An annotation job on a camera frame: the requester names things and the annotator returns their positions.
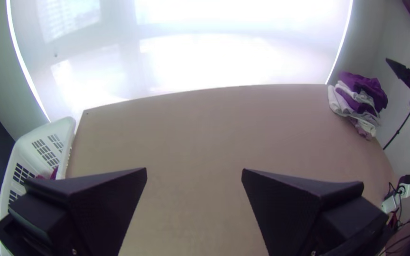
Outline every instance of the pink item in basket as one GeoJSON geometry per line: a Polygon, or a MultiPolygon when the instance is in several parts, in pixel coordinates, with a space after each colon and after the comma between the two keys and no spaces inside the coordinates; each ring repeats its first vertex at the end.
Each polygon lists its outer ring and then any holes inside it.
{"type": "MultiPolygon", "coordinates": [[[[58,172],[58,166],[53,169],[52,175],[50,175],[50,180],[56,180],[56,173],[58,172]]],[[[36,179],[46,180],[42,175],[36,176],[36,179]]]]}

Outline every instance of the cardboard surface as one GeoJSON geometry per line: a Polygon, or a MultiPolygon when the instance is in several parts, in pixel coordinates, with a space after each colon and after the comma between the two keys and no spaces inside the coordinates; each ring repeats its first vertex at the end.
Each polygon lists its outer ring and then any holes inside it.
{"type": "Polygon", "coordinates": [[[86,110],[67,176],[136,167],[148,181],[120,255],[268,255],[244,167],[363,181],[375,205],[396,181],[377,140],[330,110],[325,85],[189,91],[86,110]]]}

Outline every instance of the purple cloth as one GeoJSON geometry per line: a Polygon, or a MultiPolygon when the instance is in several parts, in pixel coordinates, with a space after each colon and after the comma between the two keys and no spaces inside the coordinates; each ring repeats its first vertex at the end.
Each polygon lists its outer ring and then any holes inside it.
{"type": "Polygon", "coordinates": [[[335,91],[341,95],[347,102],[350,108],[352,108],[355,112],[359,114],[363,114],[365,111],[368,113],[377,116],[376,111],[370,104],[366,103],[360,103],[352,98],[349,94],[347,94],[343,89],[341,88],[335,88],[335,91]]]}
{"type": "Polygon", "coordinates": [[[371,140],[373,138],[369,132],[363,130],[363,128],[360,127],[357,119],[352,118],[352,117],[347,117],[347,120],[349,120],[349,122],[351,122],[354,125],[354,127],[357,129],[357,133],[360,136],[364,137],[366,140],[371,140]]]}
{"type": "Polygon", "coordinates": [[[381,88],[381,84],[377,78],[367,78],[361,75],[352,74],[349,72],[340,72],[339,80],[343,81],[351,91],[360,93],[364,90],[374,100],[374,108],[379,113],[382,109],[387,107],[389,100],[384,90],[381,88]]]}

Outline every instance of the purple shirt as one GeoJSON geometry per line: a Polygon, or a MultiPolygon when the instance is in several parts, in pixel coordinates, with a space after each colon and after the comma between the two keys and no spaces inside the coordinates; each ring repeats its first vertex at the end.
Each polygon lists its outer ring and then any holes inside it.
{"type": "Polygon", "coordinates": [[[382,109],[387,107],[389,100],[384,90],[381,88],[381,84],[377,78],[367,78],[361,75],[352,74],[349,72],[340,72],[339,80],[343,81],[351,91],[360,93],[364,90],[374,100],[374,108],[379,113],[382,109]]]}

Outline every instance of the white cloth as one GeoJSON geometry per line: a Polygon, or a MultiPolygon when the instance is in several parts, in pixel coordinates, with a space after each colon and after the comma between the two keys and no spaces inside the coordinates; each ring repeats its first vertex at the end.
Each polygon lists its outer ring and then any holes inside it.
{"type": "Polygon", "coordinates": [[[351,89],[343,81],[338,81],[335,87],[343,89],[343,91],[349,94],[349,96],[351,96],[352,99],[354,99],[355,101],[360,102],[360,103],[369,104],[374,108],[373,98],[370,95],[366,94],[365,91],[361,90],[360,93],[351,91],[351,89]]]}
{"type": "Polygon", "coordinates": [[[345,104],[346,100],[335,91],[332,85],[328,86],[328,104],[330,109],[337,115],[342,117],[352,117],[358,121],[360,127],[371,134],[373,137],[376,136],[376,126],[357,114],[348,104],[345,104]]]}

